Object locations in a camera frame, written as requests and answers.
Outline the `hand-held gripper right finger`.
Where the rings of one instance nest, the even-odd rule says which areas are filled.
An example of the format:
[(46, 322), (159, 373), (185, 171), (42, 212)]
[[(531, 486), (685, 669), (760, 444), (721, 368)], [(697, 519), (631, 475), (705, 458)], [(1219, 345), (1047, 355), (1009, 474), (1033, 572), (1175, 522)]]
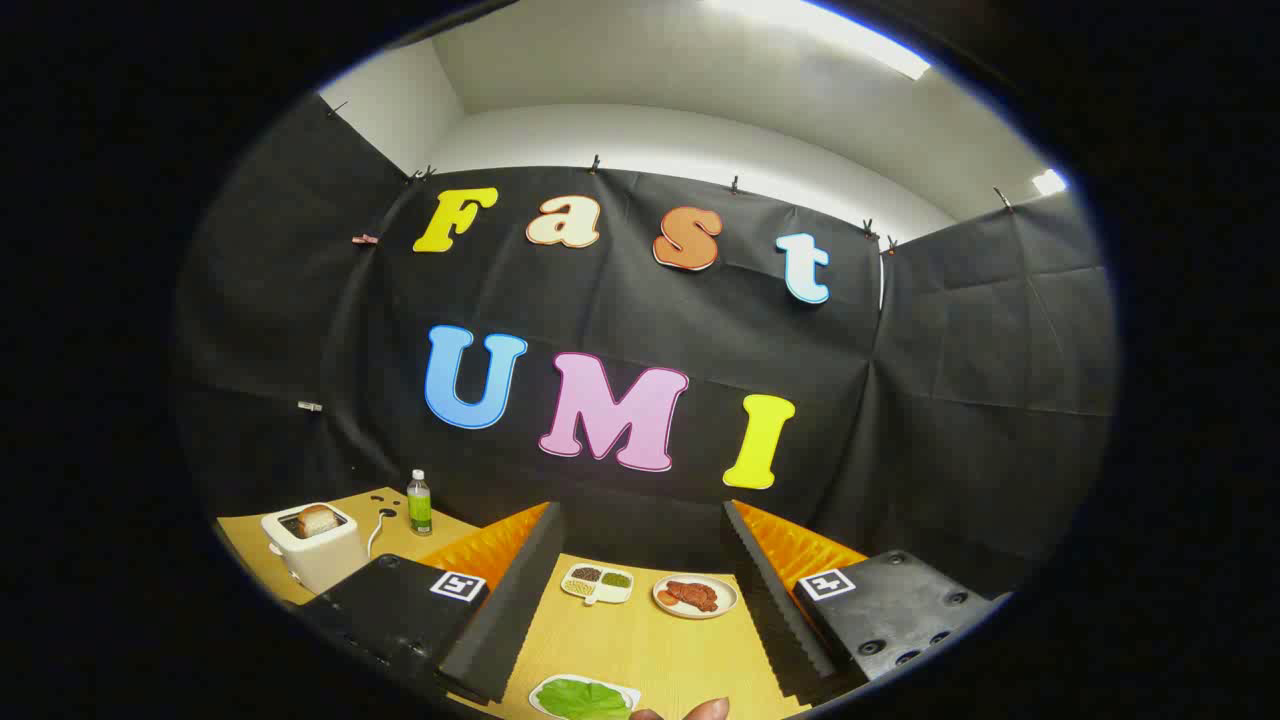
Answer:
[(865, 556), (737, 500), (722, 541), (780, 689), (799, 701), (927, 659), (997, 606), (913, 553)]

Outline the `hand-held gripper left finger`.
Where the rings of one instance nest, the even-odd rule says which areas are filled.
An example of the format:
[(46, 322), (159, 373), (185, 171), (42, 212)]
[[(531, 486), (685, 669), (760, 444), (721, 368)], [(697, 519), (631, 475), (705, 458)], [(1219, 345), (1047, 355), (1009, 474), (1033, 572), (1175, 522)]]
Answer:
[(420, 697), (498, 702), (564, 534), (562, 507), (539, 503), (419, 560), (383, 553), (300, 616)]

